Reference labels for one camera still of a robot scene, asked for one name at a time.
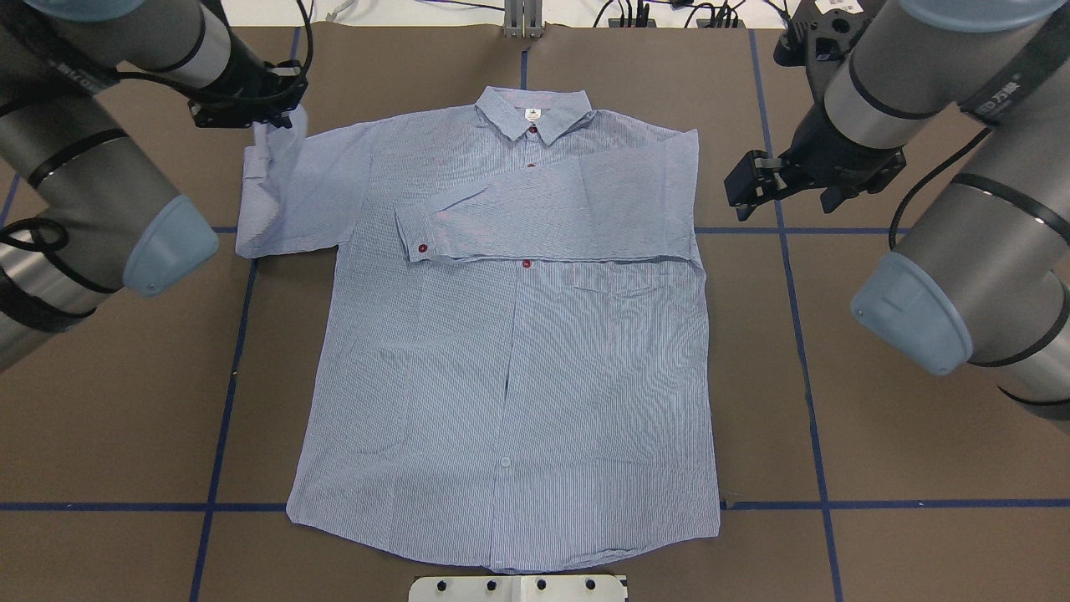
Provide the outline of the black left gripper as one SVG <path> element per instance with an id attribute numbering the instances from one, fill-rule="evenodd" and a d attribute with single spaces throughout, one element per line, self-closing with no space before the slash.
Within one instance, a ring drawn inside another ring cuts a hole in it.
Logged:
<path id="1" fill-rule="evenodd" d="M 239 64 L 188 103 L 192 122 L 207 129 L 244 129 L 253 125 L 289 129 L 290 113 L 307 88 L 308 73 L 299 60 Z"/>

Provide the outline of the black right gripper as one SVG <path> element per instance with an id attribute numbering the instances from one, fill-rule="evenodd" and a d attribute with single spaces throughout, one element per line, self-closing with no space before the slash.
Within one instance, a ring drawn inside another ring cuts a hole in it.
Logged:
<path id="1" fill-rule="evenodd" d="M 790 191 L 819 188 L 819 202 L 829 214 L 863 192 L 885 190 L 906 165 L 900 148 L 878 150 L 849 140 L 834 127 L 824 107 L 814 105 L 781 159 L 750 150 L 735 164 L 725 179 L 727 203 L 735 210 L 756 210 L 780 201 L 788 184 Z"/>

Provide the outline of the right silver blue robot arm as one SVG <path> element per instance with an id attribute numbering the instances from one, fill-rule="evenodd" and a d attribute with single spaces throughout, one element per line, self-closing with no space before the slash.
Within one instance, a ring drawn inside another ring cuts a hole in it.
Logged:
<path id="1" fill-rule="evenodd" d="M 931 374 L 989 370 L 1066 430 L 1066 1 L 802 1 L 773 57 L 806 70 L 813 107 L 786 151 L 727 176 L 738 220 L 800 191 L 829 213 L 885 190 L 956 106 L 980 132 L 899 203 L 853 317 Z"/>

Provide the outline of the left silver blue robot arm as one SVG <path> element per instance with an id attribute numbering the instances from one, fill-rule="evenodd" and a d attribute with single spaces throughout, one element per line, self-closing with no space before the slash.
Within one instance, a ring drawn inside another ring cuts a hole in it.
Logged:
<path id="1" fill-rule="evenodd" d="M 207 218 L 97 101 L 164 84 L 198 127 L 290 127 L 314 58 L 271 64 L 218 1 L 4 1 L 3 160 L 46 202 L 3 226 L 3 368 L 122 289 L 163 293 L 217 254 Z"/>

